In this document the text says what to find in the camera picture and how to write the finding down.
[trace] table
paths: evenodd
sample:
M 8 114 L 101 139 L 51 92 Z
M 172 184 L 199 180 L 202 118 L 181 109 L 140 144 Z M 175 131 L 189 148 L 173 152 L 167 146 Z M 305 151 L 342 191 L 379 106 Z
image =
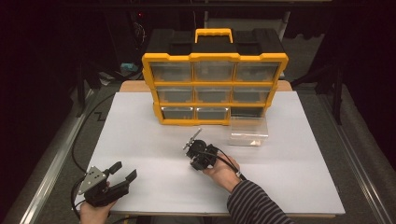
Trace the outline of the table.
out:
M 136 91 L 145 89 L 144 82 L 122 85 L 90 161 L 100 170 L 121 161 L 123 167 L 108 179 L 113 184 L 137 170 L 130 193 L 119 199 L 113 213 L 228 216 L 229 193 L 195 171 L 182 150 L 198 127 L 161 125 L 150 93 L 125 92 L 134 84 Z M 262 186 L 289 216 L 344 214 L 297 93 L 278 91 L 266 119 L 269 138 L 260 147 L 228 146 L 228 126 L 202 125 L 197 139 L 233 156 L 244 176 Z

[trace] person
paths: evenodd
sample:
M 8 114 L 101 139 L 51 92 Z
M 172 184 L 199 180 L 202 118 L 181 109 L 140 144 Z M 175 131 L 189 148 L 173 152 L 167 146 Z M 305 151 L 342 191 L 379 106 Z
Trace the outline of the person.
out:
M 239 164 L 232 157 L 219 154 L 224 160 L 230 160 L 239 170 Z M 270 199 L 267 193 L 257 184 L 249 180 L 241 180 L 235 171 L 221 160 L 216 160 L 212 168 L 203 173 L 210 176 L 218 185 L 230 192 L 227 208 L 236 224 L 292 224 L 282 209 Z M 83 203 L 80 207 L 81 224 L 103 224 L 106 222 L 111 203 L 105 207 L 92 207 Z

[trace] striped sleeve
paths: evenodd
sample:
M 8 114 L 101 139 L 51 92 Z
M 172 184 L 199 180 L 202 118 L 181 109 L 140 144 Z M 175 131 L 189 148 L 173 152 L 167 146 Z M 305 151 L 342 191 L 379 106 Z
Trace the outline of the striped sleeve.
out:
M 233 189 L 227 208 L 236 224 L 294 223 L 260 186 L 248 180 Z

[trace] hand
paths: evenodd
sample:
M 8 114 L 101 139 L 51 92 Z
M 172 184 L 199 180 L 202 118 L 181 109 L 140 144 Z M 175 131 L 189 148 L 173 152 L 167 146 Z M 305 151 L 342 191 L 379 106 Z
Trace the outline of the hand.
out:
M 218 154 L 224 160 L 228 160 L 223 154 Z M 239 170 L 239 164 L 232 158 L 228 157 L 234 166 Z M 233 188 L 241 182 L 241 179 L 236 176 L 235 171 L 223 161 L 217 159 L 213 168 L 203 170 L 204 174 L 209 175 L 218 185 L 233 192 Z
M 111 207 L 116 204 L 114 201 L 103 207 L 93 207 L 84 202 L 80 207 L 80 223 L 81 224 L 105 224 Z

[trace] storage case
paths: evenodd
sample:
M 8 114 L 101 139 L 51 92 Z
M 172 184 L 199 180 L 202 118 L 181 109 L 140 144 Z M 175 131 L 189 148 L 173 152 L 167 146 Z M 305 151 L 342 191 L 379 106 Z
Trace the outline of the storage case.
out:
M 161 124 L 229 125 L 264 116 L 288 56 L 273 29 L 161 29 L 142 61 Z

